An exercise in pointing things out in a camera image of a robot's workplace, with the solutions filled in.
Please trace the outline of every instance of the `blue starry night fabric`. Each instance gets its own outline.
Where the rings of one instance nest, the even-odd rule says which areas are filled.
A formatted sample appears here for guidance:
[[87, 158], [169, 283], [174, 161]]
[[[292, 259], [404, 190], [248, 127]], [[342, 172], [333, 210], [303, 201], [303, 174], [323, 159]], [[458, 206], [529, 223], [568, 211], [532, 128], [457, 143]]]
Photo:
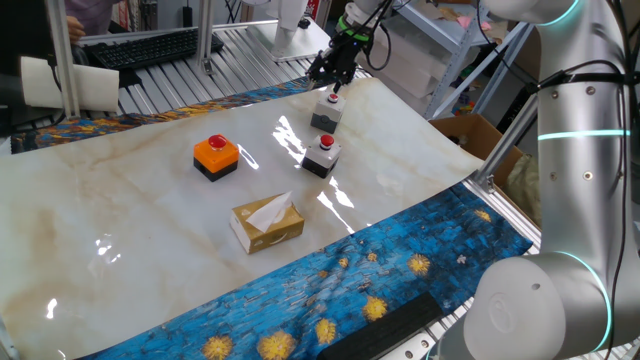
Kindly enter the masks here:
[[450, 314], [531, 245], [458, 184], [83, 359], [315, 359], [424, 292]]

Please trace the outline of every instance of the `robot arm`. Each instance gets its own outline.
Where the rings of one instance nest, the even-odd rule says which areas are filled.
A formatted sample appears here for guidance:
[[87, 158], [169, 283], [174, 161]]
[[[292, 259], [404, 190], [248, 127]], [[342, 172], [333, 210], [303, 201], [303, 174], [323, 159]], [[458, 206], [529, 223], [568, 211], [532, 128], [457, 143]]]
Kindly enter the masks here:
[[337, 93], [342, 85], [353, 80], [356, 56], [361, 50], [371, 50], [373, 33], [392, 3], [393, 0], [355, 0], [347, 4], [329, 48], [320, 51], [307, 70], [309, 87], [329, 79], [336, 82], [333, 91]]
[[640, 335], [640, 259], [616, 16], [607, 0], [485, 4], [538, 24], [542, 39], [541, 77], [551, 79], [538, 94], [542, 248], [492, 265], [429, 359], [565, 359], [629, 342]]

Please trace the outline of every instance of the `computer keyboard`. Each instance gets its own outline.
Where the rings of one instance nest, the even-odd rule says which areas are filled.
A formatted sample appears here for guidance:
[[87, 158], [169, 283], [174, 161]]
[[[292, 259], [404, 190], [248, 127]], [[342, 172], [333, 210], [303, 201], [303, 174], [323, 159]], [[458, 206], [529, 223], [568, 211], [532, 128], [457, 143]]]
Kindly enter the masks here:
[[[224, 43], [217, 36], [211, 39], [211, 52], [222, 50]], [[115, 45], [99, 43], [83, 50], [105, 68], [133, 69], [191, 56], [198, 48], [198, 29], [172, 32], [166, 35], [129, 41]]]

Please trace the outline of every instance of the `table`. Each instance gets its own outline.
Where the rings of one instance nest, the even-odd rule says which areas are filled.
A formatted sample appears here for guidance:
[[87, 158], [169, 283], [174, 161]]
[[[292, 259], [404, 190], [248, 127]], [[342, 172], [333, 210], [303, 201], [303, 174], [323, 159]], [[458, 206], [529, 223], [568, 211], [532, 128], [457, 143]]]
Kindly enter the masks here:
[[[343, 155], [326, 180], [299, 168], [321, 133], [309, 127], [319, 91], [0, 159], [0, 272], [13, 274], [0, 314], [22, 356], [112, 346], [480, 166], [378, 80], [344, 91]], [[192, 166], [192, 146], [218, 132], [243, 158], [210, 183]], [[230, 209], [289, 190], [303, 235], [246, 255]]]

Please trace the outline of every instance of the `black cable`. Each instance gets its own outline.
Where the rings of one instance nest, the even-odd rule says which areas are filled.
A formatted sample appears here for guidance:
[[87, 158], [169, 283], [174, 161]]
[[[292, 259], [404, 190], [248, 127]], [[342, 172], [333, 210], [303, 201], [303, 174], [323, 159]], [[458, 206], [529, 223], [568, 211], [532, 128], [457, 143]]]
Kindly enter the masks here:
[[52, 64], [49, 64], [51, 67], [51, 73], [53, 74], [53, 81], [56, 82], [56, 86], [58, 86], [58, 90], [62, 92], [62, 86], [60, 85], [60, 81], [58, 81], [58, 74], [56, 74], [56, 68]]
[[238, 8], [236, 8], [236, 14], [234, 15], [234, 17], [236, 19], [238, 18], [238, 15], [240, 14], [240, 9], [242, 9], [242, 1], [238, 1]]
[[[484, 37], [484, 39], [487, 41], [487, 44], [489, 44], [489, 46], [493, 46], [493, 43], [491, 42], [491, 40], [489, 40], [487, 35], [484, 33], [484, 30], [482, 30], [482, 21], [480, 20], [480, 0], [478, 0], [478, 2], [476, 3], [476, 17], [478, 19], [477, 22], [478, 22], [478, 28], [480, 29], [480, 34], [482, 34], [482, 37]], [[504, 58], [501, 56], [501, 54], [498, 52], [496, 48], [493, 48], [493, 51], [496, 52], [496, 54], [498, 55], [498, 59], [502, 61], [502, 64], [504, 64], [507, 70], [509, 70], [509, 72], [513, 74], [513, 76], [515, 76], [518, 80], [520, 80], [520, 82], [522, 82], [524, 85], [531, 84], [531, 81], [524, 80], [519, 74], [517, 74], [515, 71], [513, 71], [513, 69], [511, 69], [511, 67], [507, 64], [506, 61], [504, 61]]]
[[393, 10], [395, 11], [400, 11], [402, 10], [403, 7], [407, 6], [410, 2], [412, 2], [413, 0], [407, 0], [404, 3], [402, 3], [402, 5], [400, 5], [399, 7], [394, 7]]
[[382, 64], [382, 66], [380, 67], [375, 67], [371, 64], [371, 59], [369, 57], [369, 55], [371, 54], [371, 49], [369, 49], [369, 51], [367, 51], [365, 53], [366, 58], [367, 58], [367, 64], [369, 65], [369, 67], [371, 67], [371, 69], [375, 70], [375, 71], [381, 71], [384, 68], [387, 67], [387, 65], [389, 65], [389, 60], [391, 60], [391, 36], [389, 35], [389, 31], [387, 30], [387, 27], [384, 26], [383, 24], [380, 24], [380, 29], [382, 29], [382, 31], [387, 35], [387, 44], [389, 45], [389, 48], [387, 49], [387, 59], [384, 61], [384, 64]]
[[227, 9], [229, 10], [229, 16], [227, 17], [227, 24], [229, 23], [229, 21], [231, 21], [232, 23], [236, 22], [236, 18], [233, 17], [233, 9], [231, 8], [231, 5], [229, 4], [229, 0], [224, 0], [224, 4], [227, 6]]
[[[629, 40], [629, 33], [627, 31], [627, 22], [626, 19], [624, 17], [624, 13], [622, 12], [622, 4], [620, 3], [620, 0], [614, 0], [613, 2], [613, 10], [614, 10], [614, 15], [616, 16], [616, 18], [618, 19], [618, 25], [621, 27], [622, 30], [622, 36], [624, 37], [624, 54], [625, 54], [625, 61], [624, 61], [624, 65], [625, 65], [625, 70], [626, 73], [631, 73], [635, 70], [635, 68], [632, 68], [632, 66], [634, 66], [634, 64], [636, 63], [635, 59], [631, 59], [631, 50], [629, 49], [630, 47], [630, 40]], [[622, 173], [622, 240], [620, 242], [620, 252], [618, 255], [618, 262], [616, 264], [616, 269], [613, 275], [613, 285], [611, 287], [611, 313], [613, 314], [613, 318], [611, 319], [611, 336], [609, 338], [609, 346], [607, 349], [607, 354], [604, 357], [605, 360], [609, 359], [609, 356], [611, 356], [611, 351], [613, 349], [613, 341], [614, 341], [614, 336], [615, 336], [615, 303], [616, 303], [616, 289], [617, 289], [617, 285], [618, 285], [618, 276], [620, 275], [620, 268], [622, 267], [622, 259], [624, 257], [624, 250], [625, 250], [625, 245], [626, 245], [626, 230], [627, 230], [627, 216], [626, 216], [626, 211], [627, 211], [627, 206], [626, 206], [626, 202], [627, 202], [627, 178], [630, 176], [630, 172], [629, 169], [627, 168], [627, 105], [626, 105], [626, 101], [624, 98], [624, 87], [622, 87], [622, 96], [620, 96], [621, 98], [621, 107], [622, 109], [620, 109], [622, 111], [622, 162], [624, 163], [624, 173]], [[634, 86], [629, 86], [629, 91], [632, 97], [634, 97], [635, 95], [635, 89]]]
[[609, 60], [591, 60], [591, 61], [586, 61], [583, 62], [582, 64], [570, 67], [566, 70], [564, 70], [565, 73], [569, 73], [569, 72], [573, 72], [575, 70], [581, 69], [585, 66], [589, 66], [589, 65], [594, 65], [594, 64], [602, 64], [602, 65], [607, 65], [608, 67], [610, 67], [616, 74], [620, 74], [620, 69], [618, 69], [618, 67], [612, 63]]

